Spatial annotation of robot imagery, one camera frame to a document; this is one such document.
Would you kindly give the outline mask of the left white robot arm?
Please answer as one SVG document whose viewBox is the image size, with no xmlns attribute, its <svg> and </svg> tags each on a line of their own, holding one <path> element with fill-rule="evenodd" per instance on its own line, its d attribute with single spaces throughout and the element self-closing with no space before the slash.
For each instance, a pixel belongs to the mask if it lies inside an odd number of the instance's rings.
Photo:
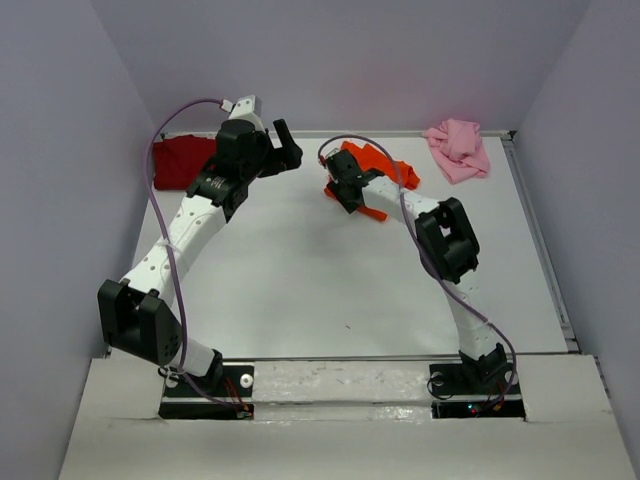
<svg viewBox="0 0 640 480">
<path fill-rule="evenodd" d="M 201 395 L 223 378 L 222 354 L 190 338 L 180 315 L 180 282 L 198 256 L 248 197 L 251 183 L 300 167 L 302 150 L 283 119 L 273 123 L 278 146 L 248 120 L 225 121 L 216 150 L 186 190 L 171 223 L 121 280 L 97 293 L 106 343 L 158 367 L 174 370 Z"/>
</svg>

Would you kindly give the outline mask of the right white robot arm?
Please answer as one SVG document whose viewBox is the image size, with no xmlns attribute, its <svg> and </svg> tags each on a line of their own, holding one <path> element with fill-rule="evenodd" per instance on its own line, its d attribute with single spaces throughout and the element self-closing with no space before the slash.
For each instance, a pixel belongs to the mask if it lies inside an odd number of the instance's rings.
<svg viewBox="0 0 640 480">
<path fill-rule="evenodd" d="M 486 395 L 487 408 L 504 400 L 516 380 L 512 343 L 473 306 L 469 282 L 479 262 L 480 245 L 462 203 L 437 201 L 404 189 L 381 170 L 363 170 L 347 150 L 321 158 L 327 188 L 349 213 L 366 207 L 405 224 L 427 274 L 443 290 L 458 335 L 460 362 L 445 373 L 445 394 Z"/>
</svg>

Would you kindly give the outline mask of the orange t-shirt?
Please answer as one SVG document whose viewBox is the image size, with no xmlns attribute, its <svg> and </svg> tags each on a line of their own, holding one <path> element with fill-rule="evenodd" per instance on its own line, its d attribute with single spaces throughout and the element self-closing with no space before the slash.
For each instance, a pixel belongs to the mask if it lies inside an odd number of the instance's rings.
<svg viewBox="0 0 640 480">
<path fill-rule="evenodd" d="M 401 180 L 401 185 L 406 189 L 415 190 L 421 182 L 413 167 L 403 161 L 397 162 L 400 171 L 400 175 L 397 175 L 387 157 L 371 144 L 359 146 L 356 143 L 344 140 L 340 150 L 347 150 L 351 153 L 363 171 L 377 169 L 394 182 Z"/>
</svg>

